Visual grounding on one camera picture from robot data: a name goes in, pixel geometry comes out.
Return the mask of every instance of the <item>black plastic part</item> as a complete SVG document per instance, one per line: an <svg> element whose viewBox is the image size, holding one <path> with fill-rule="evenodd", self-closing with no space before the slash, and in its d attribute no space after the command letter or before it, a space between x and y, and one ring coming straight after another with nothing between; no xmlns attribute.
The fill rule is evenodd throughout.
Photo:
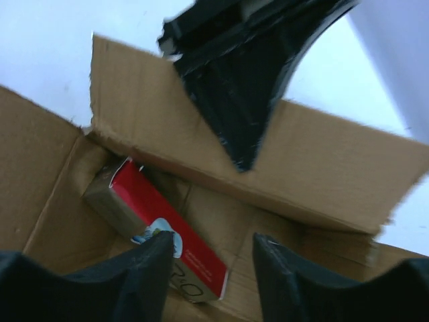
<svg viewBox="0 0 429 322"><path fill-rule="evenodd" d="M253 262L265 322L429 321L428 259L360 283L255 234Z"/></svg>
<svg viewBox="0 0 429 322"><path fill-rule="evenodd" d="M0 320L161 321L172 260L170 232L67 276L0 252Z"/></svg>
<svg viewBox="0 0 429 322"><path fill-rule="evenodd" d="M200 0L158 44L237 170L251 169L273 108L316 38L357 0Z"/></svg>

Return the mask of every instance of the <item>open cardboard box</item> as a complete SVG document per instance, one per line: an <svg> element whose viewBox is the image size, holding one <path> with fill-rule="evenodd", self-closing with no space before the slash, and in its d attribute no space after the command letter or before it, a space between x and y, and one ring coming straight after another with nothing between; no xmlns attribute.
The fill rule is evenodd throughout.
<svg viewBox="0 0 429 322"><path fill-rule="evenodd" d="M81 198L107 148L157 168L157 187L231 270L223 301L171 290L164 321L261 321L255 231L358 280L420 256L373 236L429 169L428 146L282 101L254 170L239 174L170 62L93 41L89 138L0 88L2 250L66 273L130 248Z"/></svg>

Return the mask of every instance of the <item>jello box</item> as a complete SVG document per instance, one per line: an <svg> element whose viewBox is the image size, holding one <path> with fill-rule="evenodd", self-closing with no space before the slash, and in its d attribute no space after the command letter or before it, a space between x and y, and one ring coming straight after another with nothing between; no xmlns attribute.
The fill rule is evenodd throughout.
<svg viewBox="0 0 429 322"><path fill-rule="evenodd" d="M173 231L171 284L192 302L222 299L227 267L140 170L130 158L104 167L88 186L85 199L136 244L159 231Z"/></svg>

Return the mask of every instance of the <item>cardboard box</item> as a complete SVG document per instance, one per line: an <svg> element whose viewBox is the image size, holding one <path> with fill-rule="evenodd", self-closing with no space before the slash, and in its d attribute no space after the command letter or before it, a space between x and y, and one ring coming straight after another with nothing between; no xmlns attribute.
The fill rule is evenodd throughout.
<svg viewBox="0 0 429 322"><path fill-rule="evenodd" d="M189 301L223 298L228 270L179 213L126 159L103 167L84 198L125 239L142 244L162 230L174 232L171 283Z"/></svg>
<svg viewBox="0 0 429 322"><path fill-rule="evenodd" d="M359 280L420 256L371 233L427 171L427 146L282 102L255 170L238 175L170 63L94 37L92 68L91 137L181 176L153 171L158 190L230 270L223 301L193 305L171 290L164 321L261 321L254 231ZM110 157L104 148L4 88L0 122L0 248L61 274L130 247L82 198Z"/></svg>

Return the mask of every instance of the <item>logo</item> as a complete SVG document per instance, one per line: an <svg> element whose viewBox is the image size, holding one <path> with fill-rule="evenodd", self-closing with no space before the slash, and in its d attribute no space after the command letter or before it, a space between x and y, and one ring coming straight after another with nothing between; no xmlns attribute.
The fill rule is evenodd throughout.
<svg viewBox="0 0 429 322"><path fill-rule="evenodd" d="M174 241L174 254L173 257L180 258L183 252L183 240L177 231L174 231L172 226L164 218L158 218L154 222L147 226L145 232L142 235L136 235L131 238L131 241L137 245L149 240L151 237L159 233L160 231L171 231L173 233Z"/></svg>

